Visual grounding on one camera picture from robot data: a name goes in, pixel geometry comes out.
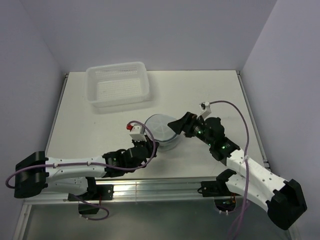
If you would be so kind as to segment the white mesh laundry bag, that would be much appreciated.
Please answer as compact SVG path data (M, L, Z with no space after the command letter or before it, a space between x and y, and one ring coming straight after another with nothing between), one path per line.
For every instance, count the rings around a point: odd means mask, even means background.
M146 119L144 125L151 131L155 141L159 143L159 151L169 151L180 142L180 135L168 127L168 123L176 120L176 118L165 114L154 114Z

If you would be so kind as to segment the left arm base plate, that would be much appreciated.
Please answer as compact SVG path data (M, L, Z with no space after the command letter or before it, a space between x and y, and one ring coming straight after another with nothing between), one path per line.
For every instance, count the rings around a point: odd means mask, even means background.
M77 201L78 197L84 201L110 201L113 199L114 185L102 184L94 185L87 188L86 192L81 195L68 194L68 201Z

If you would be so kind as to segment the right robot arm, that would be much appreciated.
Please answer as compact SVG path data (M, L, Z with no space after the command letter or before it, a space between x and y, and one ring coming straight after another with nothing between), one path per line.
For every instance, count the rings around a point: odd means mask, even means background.
M216 189L222 195L230 192L243 196L266 211L280 229L288 230L307 210L301 185L273 174L250 158L225 135L218 117L203 119L191 112L168 123L177 135L196 137L208 145L212 157L226 166L217 178Z

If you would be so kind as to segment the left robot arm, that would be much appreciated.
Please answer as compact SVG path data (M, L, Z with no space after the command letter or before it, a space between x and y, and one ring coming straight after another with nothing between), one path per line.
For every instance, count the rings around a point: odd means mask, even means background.
M62 159L37 151L15 166L14 197L26 199L42 192L68 193L86 200L96 197L97 178L117 178L143 169L157 156L159 142L133 141L133 147L96 157Z

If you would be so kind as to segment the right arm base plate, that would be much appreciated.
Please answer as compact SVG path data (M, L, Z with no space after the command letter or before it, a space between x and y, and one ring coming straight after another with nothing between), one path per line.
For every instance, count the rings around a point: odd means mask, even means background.
M201 187L197 192L204 198L206 197L231 197L238 196L239 194L231 192L225 182L220 180L202 181Z

